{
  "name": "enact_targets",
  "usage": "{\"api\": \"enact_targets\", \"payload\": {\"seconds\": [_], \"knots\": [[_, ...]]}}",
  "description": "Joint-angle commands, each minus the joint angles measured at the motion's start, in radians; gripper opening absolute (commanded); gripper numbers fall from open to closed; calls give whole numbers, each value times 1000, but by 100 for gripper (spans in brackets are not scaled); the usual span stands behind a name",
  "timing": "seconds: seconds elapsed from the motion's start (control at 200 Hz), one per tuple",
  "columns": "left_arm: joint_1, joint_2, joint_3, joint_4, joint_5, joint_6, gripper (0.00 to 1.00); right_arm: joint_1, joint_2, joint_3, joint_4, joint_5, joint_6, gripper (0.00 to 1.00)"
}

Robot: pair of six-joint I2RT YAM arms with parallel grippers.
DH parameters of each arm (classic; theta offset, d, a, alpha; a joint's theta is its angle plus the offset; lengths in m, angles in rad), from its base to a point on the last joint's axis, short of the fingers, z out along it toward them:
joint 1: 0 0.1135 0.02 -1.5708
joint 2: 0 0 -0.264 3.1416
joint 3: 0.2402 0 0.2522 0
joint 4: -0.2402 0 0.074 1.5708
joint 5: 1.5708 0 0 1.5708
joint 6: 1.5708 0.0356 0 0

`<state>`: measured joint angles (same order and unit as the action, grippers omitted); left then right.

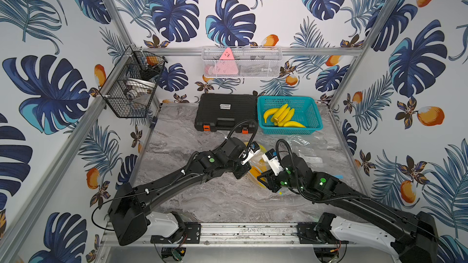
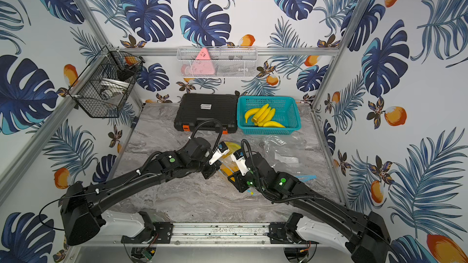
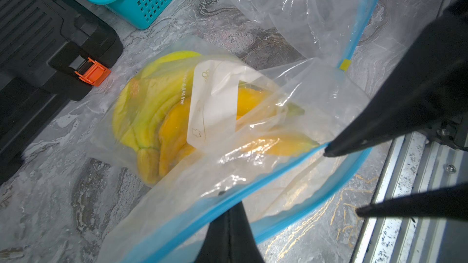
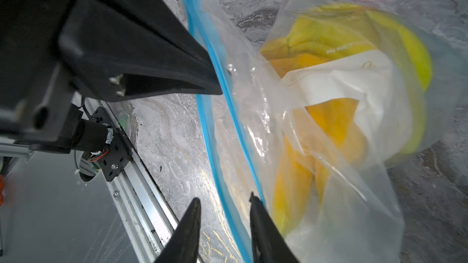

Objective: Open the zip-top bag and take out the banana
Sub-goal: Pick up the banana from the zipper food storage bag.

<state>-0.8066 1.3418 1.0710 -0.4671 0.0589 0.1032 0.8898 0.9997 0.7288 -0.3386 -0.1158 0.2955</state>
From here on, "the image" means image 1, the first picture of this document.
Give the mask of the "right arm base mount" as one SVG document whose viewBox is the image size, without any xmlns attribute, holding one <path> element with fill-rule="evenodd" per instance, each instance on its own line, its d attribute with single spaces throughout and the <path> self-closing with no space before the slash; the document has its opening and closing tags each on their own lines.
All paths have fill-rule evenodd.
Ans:
<svg viewBox="0 0 468 263">
<path fill-rule="evenodd" d="M 340 244 L 331 232 L 336 218 L 335 214 L 323 213 L 318 222 L 299 222 L 296 229 L 300 244 Z"/>
</svg>

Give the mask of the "clear bag with banana peel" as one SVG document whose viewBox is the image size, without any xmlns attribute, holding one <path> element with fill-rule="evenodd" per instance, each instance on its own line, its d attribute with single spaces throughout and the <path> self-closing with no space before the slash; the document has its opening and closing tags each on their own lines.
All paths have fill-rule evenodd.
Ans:
<svg viewBox="0 0 468 263">
<path fill-rule="evenodd" d="M 282 183 L 279 180 L 279 174 L 284 171 L 275 149 L 266 150 L 262 145 L 254 141 L 247 145 L 249 150 L 248 158 L 251 170 L 249 176 L 252 181 L 256 181 L 261 187 L 270 190 L 273 193 L 279 192 Z"/>
</svg>

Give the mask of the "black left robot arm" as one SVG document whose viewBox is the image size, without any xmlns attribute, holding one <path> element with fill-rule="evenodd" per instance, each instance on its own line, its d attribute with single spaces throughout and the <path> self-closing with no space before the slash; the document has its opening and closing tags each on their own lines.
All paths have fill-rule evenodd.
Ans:
<svg viewBox="0 0 468 263">
<path fill-rule="evenodd" d="M 135 243 L 146 233 L 153 242 L 176 244 L 186 236 L 186 223 L 175 211 L 157 213 L 154 208 L 196 185 L 225 173 L 241 179 L 250 170 L 249 161 L 258 153 L 256 142 L 245 144 L 238 138 L 227 138 L 220 146 L 204 152 L 193 152 L 182 168 L 156 181 L 140 186 L 124 183 L 108 209 L 113 231 L 120 246 Z"/>
</svg>

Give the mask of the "yellow banana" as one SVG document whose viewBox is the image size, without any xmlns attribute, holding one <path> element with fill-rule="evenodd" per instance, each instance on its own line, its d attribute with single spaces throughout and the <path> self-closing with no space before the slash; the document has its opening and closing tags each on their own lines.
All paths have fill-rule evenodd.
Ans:
<svg viewBox="0 0 468 263">
<path fill-rule="evenodd" d="M 296 121 L 288 121 L 284 125 L 284 127 L 291 127 L 291 128 L 305 128 L 305 126 Z"/>
<path fill-rule="evenodd" d="M 271 122 L 278 123 L 279 111 L 280 111 L 280 108 L 272 108 L 272 109 L 265 111 L 263 114 L 264 123 L 267 123 L 269 118 L 272 119 Z"/>
<path fill-rule="evenodd" d="M 286 111 L 286 109 L 288 108 L 288 104 L 284 104 L 283 106 L 281 106 L 272 116 L 271 120 L 272 122 L 276 122 L 278 123 L 279 122 L 279 118 L 281 117 L 281 115 Z"/>
</svg>

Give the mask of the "clear zip-top bag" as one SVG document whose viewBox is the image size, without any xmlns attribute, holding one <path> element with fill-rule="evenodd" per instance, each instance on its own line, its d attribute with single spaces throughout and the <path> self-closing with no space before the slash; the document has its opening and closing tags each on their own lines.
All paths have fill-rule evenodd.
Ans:
<svg viewBox="0 0 468 263">
<path fill-rule="evenodd" d="M 338 179 L 344 178 L 341 169 L 341 150 L 336 144 L 329 145 L 323 138 L 307 138 L 293 135 L 286 138 L 294 153 L 305 160 L 317 172 L 326 172 Z"/>
</svg>

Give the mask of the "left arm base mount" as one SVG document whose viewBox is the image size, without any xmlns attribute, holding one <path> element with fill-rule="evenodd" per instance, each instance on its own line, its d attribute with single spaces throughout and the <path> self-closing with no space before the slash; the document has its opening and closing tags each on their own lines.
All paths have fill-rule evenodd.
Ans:
<svg viewBox="0 0 468 263">
<path fill-rule="evenodd" d="M 147 219 L 147 233 L 152 244 L 198 244 L 202 225 L 198 222 L 184 221 L 183 217 L 172 211 L 170 213 L 151 213 Z"/>
</svg>

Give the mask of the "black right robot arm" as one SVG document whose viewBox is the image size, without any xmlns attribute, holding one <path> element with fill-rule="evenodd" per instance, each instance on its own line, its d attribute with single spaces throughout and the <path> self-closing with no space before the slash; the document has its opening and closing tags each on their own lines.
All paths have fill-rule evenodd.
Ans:
<svg viewBox="0 0 468 263">
<path fill-rule="evenodd" d="M 364 219 L 363 223 L 351 222 L 324 213 L 310 232 L 312 240 L 358 243 L 383 251 L 401 263 L 437 261 L 438 234 L 431 215 L 386 206 L 330 174 L 311 170 L 295 153 L 279 158 L 272 150 L 262 158 L 270 169 L 257 179 L 272 192 L 295 189 L 309 202 L 344 209 Z"/>
</svg>

